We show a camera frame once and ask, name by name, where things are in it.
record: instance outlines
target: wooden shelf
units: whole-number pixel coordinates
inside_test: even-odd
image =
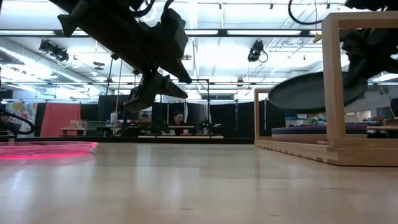
[[[398,28],[397,12],[331,13],[322,22],[323,77],[327,142],[301,144],[273,141],[259,135],[258,94],[254,91],[255,145],[339,166],[398,166],[398,139],[348,139],[345,134],[340,29]]]

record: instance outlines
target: ceiling light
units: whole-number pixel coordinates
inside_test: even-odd
[[[392,80],[395,78],[398,78],[398,74],[387,73],[385,75],[381,75],[379,78],[374,78],[371,81],[377,83],[377,82],[384,82],[384,81]]]
[[[82,30],[75,30],[72,35],[88,35],[88,34]]]
[[[229,35],[300,35],[301,30],[229,30]]]
[[[187,35],[217,35],[218,30],[186,30]]]
[[[321,30],[311,30],[310,31],[310,35],[322,35],[322,31]]]
[[[32,88],[32,87],[27,86],[27,85],[10,85],[10,84],[7,84],[7,86],[13,87],[13,88],[18,88],[18,89],[21,89],[21,90],[36,92],[35,88]]]
[[[52,30],[0,30],[0,35],[55,35]]]

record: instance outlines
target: wooden floor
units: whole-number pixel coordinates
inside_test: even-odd
[[[250,145],[100,144],[0,161],[0,223],[398,223],[398,169]]]

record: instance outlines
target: spotlight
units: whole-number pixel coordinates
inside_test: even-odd
[[[52,44],[50,44],[50,42],[48,40],[42,40],[39,50],[48,54],[48,53],[52,52],[53,48],[54,48],[54,46]]]
[[[260,56],[263,53],[267,56],[267,59],[265,61],[260,61]],[[253,46],[250,48],[248,60],[249,62],[260,61],[261,63],[268,61],[268,54],[264,51],[264,44],[262,43],[262,40],[256,40]]]
[[[238,78],[237,83],[242,83],[243,82],[243,78]]]
[[[57,45],[51,44],[48,40],[42,40],[39,50],[45,54],[50,54],[60,62],[67,62],[69,60],[67,49],[62,49]]]

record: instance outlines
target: black cable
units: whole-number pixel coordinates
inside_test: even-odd
[[[262,52],[267,56],[267,59],[265,61],[262,61],[262,60],[259,59],[258,61],[261,62],[261,63],[266,63],[268,61],[268,58],[269,58],[268,54],[264,50]]]
[[[0,121],[0,127],[7,129],[8,131],[10,131],[14,134],[32,134],[35,131],[35,125],[32,122],[30,122],[29,120],[27,120],[25,118],[21,118],[20,116],[17,116],[15,114],[7,112],[6,110],[3,110],[3,109],[0,109],[0,112],[2,112],[1,116],[4,116],[4,114],[6,114],[8,116],[12,116],[13,118],[16,118],[18,120],[21,120],[21,121],[27,123],[30,126],[30,130],[29,131],[20,131],[17,127],[10,126],[7,123],[4,123],[2,121]]]
[[[321,20],[314,21],[314,22],[303,22],[303,21],[300,21],[300,20],[296,19],[296,17],[294,17],[293,13],[292,13],[292,3],[293,3],[293,0],[289,0],[289,3],[287,5],[287,12],[289,13],[290,18],[294,22],[296,22],[298,24],[301,24],[301,25],[315,25],[315,24],[319,24],[319,23],[321,23],[323,21],[323,19],[321,19]]]
[[[164,4],[163,11],[166,11],[169,9],[170,5],[174,2],[174,0],[167,0],[166,3]]]
[[[155,3],[155,0],[150,0],[149,5],[144,10],[133,12],[134,17],[140,18],[140,17],[148,14],[148,12],[152,9],[152,6],[154,5],[154,3]]]

